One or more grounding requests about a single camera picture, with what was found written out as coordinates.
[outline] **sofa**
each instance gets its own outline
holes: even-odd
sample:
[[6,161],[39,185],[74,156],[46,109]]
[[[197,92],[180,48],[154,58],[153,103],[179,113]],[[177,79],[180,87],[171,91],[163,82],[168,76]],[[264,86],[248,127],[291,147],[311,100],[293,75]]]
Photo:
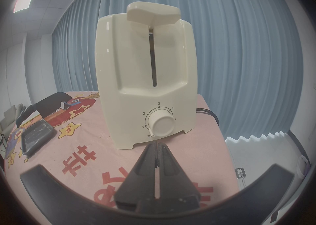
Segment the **sofa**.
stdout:
[[6,112],[4,112],[4,119],[0,121],[0,135],[4,135],[5,139],[8,137],[14,127],[15,120],[20,116],[21,112],[25,109],[23,104],[19,104],[16,108],[13,105]]

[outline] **toaster lever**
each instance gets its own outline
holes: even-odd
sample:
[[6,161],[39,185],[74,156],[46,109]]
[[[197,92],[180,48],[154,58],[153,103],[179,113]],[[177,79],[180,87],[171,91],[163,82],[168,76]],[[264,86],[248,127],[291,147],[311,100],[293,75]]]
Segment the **toaster lever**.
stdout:
[[127,6],[127,20],[155,26],[175,24],[181,18],[181,11],[177,7],[152,3],[133,2]]

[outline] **red chinese character print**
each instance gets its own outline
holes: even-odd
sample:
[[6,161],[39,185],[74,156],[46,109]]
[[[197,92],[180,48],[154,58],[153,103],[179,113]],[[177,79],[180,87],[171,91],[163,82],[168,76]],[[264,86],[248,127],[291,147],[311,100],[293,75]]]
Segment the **red chinese character print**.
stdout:
[[108,206],[108,207],[114,207],[115,201],[111,200],[113,195],[116,193],[115,187],[108,185],[106,189],[100,189],[95,192],[93,199],[95,202],[100,203],[102,205]]
[[84,146],[84,147],[81,147],[80,145],[77,147],[78,148],[78,154],[80,155],[81,153],[85,154],[84,156],[84,159],[85,161],[89,160],[89,159],[92,159],[92,160],[95,160],[96,157],[94,156],[95,155],[95,152],[92,151],[92,152],[88,152],[86,151],[87,147]]
[[[118,170],[124,177],[111,178],[110,172],[105,172],[105,173],[102,173],[103,184],[105,185],[108,183],[123,182],[125,178],[128,176],[128,172],[123,167],[120,167]],[[113,197],[115,193],[116,193],[115,187],[112,185],[108,185],[106,189],[100,189],[96,191],[93,196],[93,199],[95,202],[100,203],[102,205],[105,205],[108,207],[114,207],[116,204],[114,200],[111,201],[111,198]]]
[[123,167],[120,167],[118,170],[121,172],[121,174],[123,174],[124,178],[123,177],[111,178],[110,172],[105,172],[105,173],[102,173],[103,184],[105,185],[105,184],[113,183],[113,182],[123,182],[125,178],[128,176],[128,172]]
[[66,172],[70,172],[74,177],[77,175],[76,171],[78,169],[81,168],[81,165],[77,165],[77,163],[81,163],[83,166],[86,166],[88,163],[86,162],[87,160],[89,159],[92,159],[92,160],[95,160],[96,157],[94,156],[95,155],[95,152],[92,151],[92,152],[88,152],[86,149],[87,147],[86,146],[78,146],[78,154],[85,154],[85,157],[82,159],[77,153],[73,153],[72,155],[74,156],[74,160],[71,161],[69,163],[69,161],[71,160],[72,156],[69,156],[69,158],[67,160],[64,160],[63,161],[63,164],[65,165],[65,168],[62,170],[62,172],[64,174],[66,174]]
[[[193,185],[196,187],[196,189],[200,193],[212,193],[214,191],[213,187],[199,187],[198,183],[193,182]],[[200,201],[211,201],[211,196],[209,195],[201,195],[201,200]],[[200,203],[200,207],[206,207],[207,204],[205,203]]]

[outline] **black power cord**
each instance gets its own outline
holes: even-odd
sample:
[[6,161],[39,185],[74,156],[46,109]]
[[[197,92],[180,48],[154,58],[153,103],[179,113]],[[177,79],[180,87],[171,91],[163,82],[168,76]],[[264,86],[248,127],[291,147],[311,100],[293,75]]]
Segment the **black power cord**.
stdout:
[[197,108],[197,113],[203,113],[203,114],[208,114],[210,116],[213,116],[215,118],[215,121],[217,125],[219,126],[219,120],[217,116],[209,109],[203,109],[203,108]]

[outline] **wall outlet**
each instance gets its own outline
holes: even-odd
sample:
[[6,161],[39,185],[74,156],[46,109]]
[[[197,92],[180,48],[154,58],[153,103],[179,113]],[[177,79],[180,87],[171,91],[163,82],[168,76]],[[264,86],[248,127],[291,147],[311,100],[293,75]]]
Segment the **wall outlet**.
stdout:
[[244,168],[236,168],[235,169],[235,173],[236,173],[237,179],[241,179],[241,178],[245,178],[246,177],[246,173],[245,173],[245,169]]

